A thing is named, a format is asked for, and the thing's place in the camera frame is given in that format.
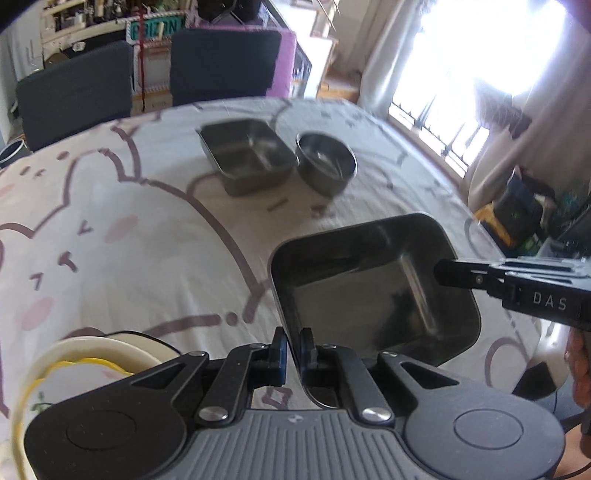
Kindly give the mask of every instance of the metal container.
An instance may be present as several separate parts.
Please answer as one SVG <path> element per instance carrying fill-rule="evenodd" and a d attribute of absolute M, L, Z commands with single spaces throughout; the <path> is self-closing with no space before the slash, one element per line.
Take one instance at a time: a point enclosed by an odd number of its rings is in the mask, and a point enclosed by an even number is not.
<path fill-rule="evenodd" d="M 232 196 L 275 187 L 297 167 L 296 155 L 260 120 L 206 125 L 199 135 L 226 192 Z"/>
<path fill-rule="evenodd" d="M 302 328 L 317 344 L 362 358 L 404 353 L 440 365 L 470 348 L 480 314 L 470 290 L 440 286 L 433 268 L 456 258 L 443 228 L 413 213 L 288 241 L 270 267 L 294 352 Z"/>
<path fill-rule="evenodd" d="M 296 154 L 302 179 L 326 197 L 342 192 L 357 173 L 357 160 L 351 149 L 328 135 L 298 135 Z"/>
<path fill-rule="evenodd" d="M 27 148 L 25 141 L 19 138 L 0 151 L 0 169 L 6 168 L 19 158 L 28 157 L 29 155 L 31 155 L 31 150 Z"/>

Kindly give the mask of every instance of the pink cheek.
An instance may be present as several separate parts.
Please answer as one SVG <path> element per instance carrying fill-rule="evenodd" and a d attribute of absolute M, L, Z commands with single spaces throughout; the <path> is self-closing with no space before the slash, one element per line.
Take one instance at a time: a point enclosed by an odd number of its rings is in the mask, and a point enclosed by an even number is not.
<path fill-rule="evenodd" d="M 6 185 L 5 187 L 2 187 L 0 189 L 0 197 L 4 197 L 7 193 L 10 193 L 10 191 L 14 188 L 14 183 L 9 183 L 8 185 Z"/>
<path fill-rule="evenodd" d="M 29 330 L 34 330 L 45 322 L 53 308 L 53 303 L 54 300 L 52 297 L 43 297 L 31 305 L 31 307 L 25 312 L 25 315 L 22 316 L 22 329 L 28 332 Z"/>
<path fill-rule="evenodd" d="M 139 219 L 137 215 L 128 215 L 127 217 L 117 220 L 105 235 L 105 243 L 112 244 L 123 240 L 138 224 Z"/>

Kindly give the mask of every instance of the gray gripper base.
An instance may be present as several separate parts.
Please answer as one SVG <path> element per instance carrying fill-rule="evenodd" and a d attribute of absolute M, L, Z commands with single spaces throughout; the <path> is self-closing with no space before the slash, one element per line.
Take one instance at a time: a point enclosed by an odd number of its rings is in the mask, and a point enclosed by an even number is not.
<path fill-rule="evenodd" d="M 247 410 L 238 424 L 203 430 L 159 480 L 434 480 L 392 432 L 343 410 Z"/>

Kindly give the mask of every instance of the red string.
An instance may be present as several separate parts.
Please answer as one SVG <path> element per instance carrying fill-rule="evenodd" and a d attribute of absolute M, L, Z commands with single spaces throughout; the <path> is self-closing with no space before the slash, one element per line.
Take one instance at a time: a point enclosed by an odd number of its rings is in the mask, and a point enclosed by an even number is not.
<path fill-rule="evenodd" d="M 142 84 L 142 113 L 146 111 L 146 89 L 144 72 L 144 7 L 139 6 L 139 74 Z"/>

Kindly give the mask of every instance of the window sill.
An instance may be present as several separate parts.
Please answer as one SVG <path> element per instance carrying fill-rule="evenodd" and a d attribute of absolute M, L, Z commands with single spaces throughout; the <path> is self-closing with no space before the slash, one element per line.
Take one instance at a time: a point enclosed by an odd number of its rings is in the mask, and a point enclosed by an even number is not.
<path fill-rule="evenodd" d="M 396 129 L 396 131 L 400 133 L 409 143 L 418 149 L 420 153 L 427 157 L 433 166 L 437 167 L 437 169 L 441 171 L 441 173 L 443 173 L 447 179 L 454 184 L 455 187 L 459 186 L 460 182 L 462 181 L 462 177 L 460 177 L 456 171 L 446 163 L 444 157 L 437 155 L 437 153 L 435 153 L 435 151 L 433 151 L 433 149 L 429 147 L 415 131 L 409 130 L 404 124 L 391 115 L 388 115 L 388 123 L 394 129 Z"/>

